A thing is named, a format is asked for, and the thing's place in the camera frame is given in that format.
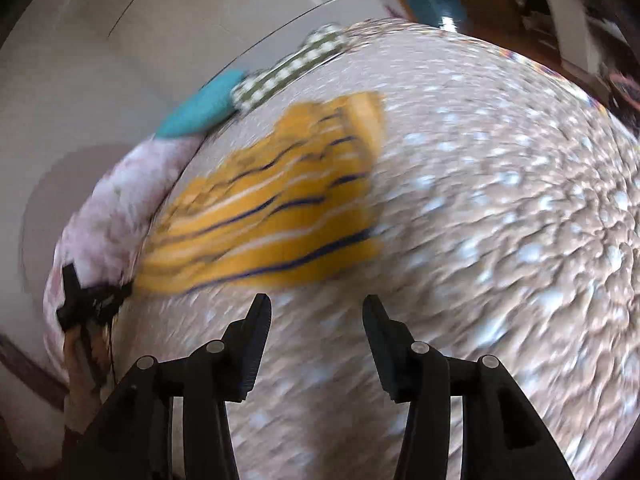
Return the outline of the person's left hand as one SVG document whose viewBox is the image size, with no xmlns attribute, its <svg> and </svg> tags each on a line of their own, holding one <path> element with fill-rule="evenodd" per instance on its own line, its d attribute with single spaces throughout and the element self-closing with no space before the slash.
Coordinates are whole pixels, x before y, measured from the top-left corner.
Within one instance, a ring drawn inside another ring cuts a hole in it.
<svg viewBox="0 0 640 480">
<path fill-rule="evenodd" d="M 65 426 L 83 434 L 102 406 L 101 388 L 96 385 L 81 342 L 81 327 L 65 333 L 64 365 L 68 374 L 68 393 L 64 404 Z"/>
</svg>

